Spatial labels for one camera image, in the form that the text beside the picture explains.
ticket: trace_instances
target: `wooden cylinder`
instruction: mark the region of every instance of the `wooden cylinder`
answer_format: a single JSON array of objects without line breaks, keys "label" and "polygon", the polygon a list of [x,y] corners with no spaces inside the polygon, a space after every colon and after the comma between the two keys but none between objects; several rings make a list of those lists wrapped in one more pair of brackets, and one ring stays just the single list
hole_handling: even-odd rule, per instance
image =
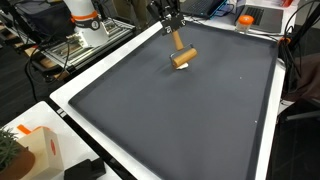
[{"label": "wooden cylinder", "polygon": [[173,59],[173,67],[178,68],[184,63],[189,62],[191,59],[193,59],[198,54],[197,50],[195,48],[191,48],[185,53],[181,54],[180,56]]},{"label": "wooden cylinder", "polygon": [[182,41],[180,39],[180,36],[179,36],[179,33],[178,31],[174,31],[172,33],[172,37],[173,37],[173,41],[174,41],[174,44],[176,46],[176,49],[178,51],[180,51],[181,49],[183,49],[183,44],[182,44]]}]

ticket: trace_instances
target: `white table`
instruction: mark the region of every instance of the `white table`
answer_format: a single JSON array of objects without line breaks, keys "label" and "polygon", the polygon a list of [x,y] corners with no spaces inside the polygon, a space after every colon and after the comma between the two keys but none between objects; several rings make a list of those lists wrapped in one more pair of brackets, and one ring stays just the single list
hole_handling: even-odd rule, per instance
[{"label": "white table", "polygon": [[[20,138],[24,136],[16,128],[20,124],[30,130],[38,126],[46,126],[57,134],[64,169],[68,169],[85,159],[95,160],[98,158],[98,155],[45,102],[39,102],[9,122],[6,127],[13,128],[12,132],[17,133],[17,137]],[[120,177],[107,164],[105,164],[105,168],[107,173],[98,180],[120,180]],[[62,180],[63,175],[64,172],[61,172],[52,180]]]},{"label": "white table", "polygon": [[[296,10],[296,7],[286,9],[284,12],[283,22],[287,22],[291,14]],[[208,20],[204,24],[233,30],[233,17],[226,16],[223,18],[214,18]],[[120,162],[130,173],[132,173],[138,179],[159,179],[154,173],[147,169],[143,164],[135,160],[125,150],[115,144],[110,138],[104,135],[102,132],[97,130],[92,124],[90,124],[84,117],[76,112],[69,104],[68,101],[84,87],[93,82],[101,74],[115,65],[118,61],[127,56],[131,51],[137,48],[140,44],[146,41],[159,29],[161,24],[157,23],[144,31],[139,36],[135,37],[127,44],[123,45],[112,54],[103,58],[97,64],[62,86],[57,91],[50,95],[50,98],[59,105],[71,118],[73,118],[85,131],[87,131],[100,145],[105,148],[118,162]],[[256,172],[256,179],[265,179],[269,156],[271,152],[272,140],[274,135],[274,129],[276,124],[276,117],[280,102],[280,96],[282,91],[282,84],[284,81],[285,69],[281,65],[281,62],[277,62],[277,66],[273,76],[273,83],[271,87],[271,93],[269,98],[269,105],[267,109],[267,116],[264,125],[264,131],[262,136],[262,144],[259,152],[258,167]]]}]

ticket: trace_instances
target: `green plant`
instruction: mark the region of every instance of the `green plant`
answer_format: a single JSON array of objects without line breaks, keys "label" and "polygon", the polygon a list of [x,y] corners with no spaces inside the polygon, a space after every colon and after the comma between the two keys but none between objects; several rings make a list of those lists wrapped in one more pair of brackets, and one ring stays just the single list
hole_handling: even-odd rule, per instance
[{"label": "green plant", "polygon": [[0,129],[0,172],[8,167],[20,152],[16,134],[11,131],[12,128],[2,127]]}]

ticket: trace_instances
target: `potted plant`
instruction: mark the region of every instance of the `potted plant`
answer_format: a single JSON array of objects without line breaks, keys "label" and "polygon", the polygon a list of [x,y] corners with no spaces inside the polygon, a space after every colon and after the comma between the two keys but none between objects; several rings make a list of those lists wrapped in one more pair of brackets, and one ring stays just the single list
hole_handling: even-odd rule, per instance
[{"label": "potted plant", "polygon": [[28,148],[16,142],[12,129],[0,128],[0,179],[16,180],[33,167],[35,156]]}]

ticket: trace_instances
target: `gray mat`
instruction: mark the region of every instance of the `gray mat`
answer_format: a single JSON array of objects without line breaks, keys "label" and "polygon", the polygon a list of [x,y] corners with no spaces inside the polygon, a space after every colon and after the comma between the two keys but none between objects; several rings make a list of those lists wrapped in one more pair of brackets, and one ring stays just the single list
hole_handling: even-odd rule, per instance
[{"label": "gray mat", "polygon": [[156,33],[70,100],[100,131],[164,179],[253,179],[276,43],[189,23],[198,56],[172,69]]}]

